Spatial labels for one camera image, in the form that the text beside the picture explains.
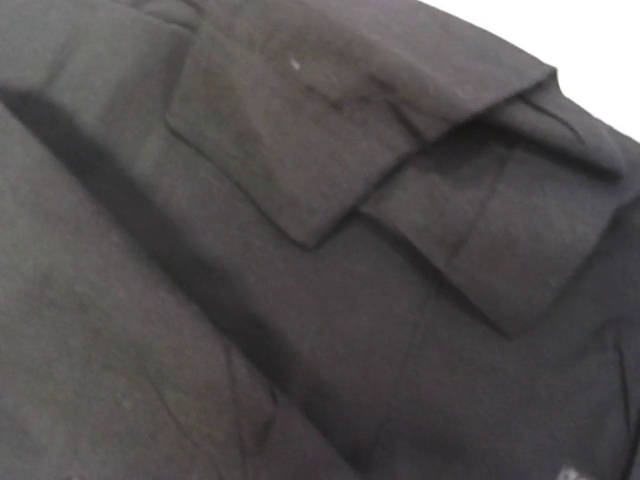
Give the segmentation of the black long sleeve shirt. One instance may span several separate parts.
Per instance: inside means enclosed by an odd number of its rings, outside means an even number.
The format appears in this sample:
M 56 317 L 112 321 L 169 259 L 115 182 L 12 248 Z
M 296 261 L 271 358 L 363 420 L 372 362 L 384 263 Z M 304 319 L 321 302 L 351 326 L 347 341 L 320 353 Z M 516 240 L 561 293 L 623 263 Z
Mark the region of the black long sleeve shirt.
M 637 478 L 637 142 L 419 1 L 3 2 L 1 475 Z

